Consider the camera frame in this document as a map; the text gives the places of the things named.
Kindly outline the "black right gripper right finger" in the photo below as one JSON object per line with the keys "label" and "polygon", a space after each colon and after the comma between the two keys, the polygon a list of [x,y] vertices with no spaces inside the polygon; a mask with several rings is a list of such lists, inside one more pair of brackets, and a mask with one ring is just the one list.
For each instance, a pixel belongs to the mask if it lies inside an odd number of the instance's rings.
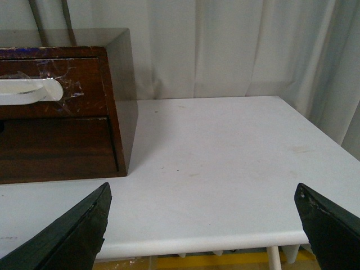
{"label": "black right gripper right finger", "polygon": [[303,183],[294,201],[321,269],[359,269],[359,218]]}

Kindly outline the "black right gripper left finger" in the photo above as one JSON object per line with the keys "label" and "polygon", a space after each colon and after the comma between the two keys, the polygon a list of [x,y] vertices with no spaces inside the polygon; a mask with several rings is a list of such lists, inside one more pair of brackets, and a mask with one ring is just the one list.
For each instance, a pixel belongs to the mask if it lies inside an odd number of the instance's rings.
{"label": "black right gripper left finger", "polygon": [[1,258],[1,269],[92,269],[104,243],[111,200],[110,185],[104,183]]}

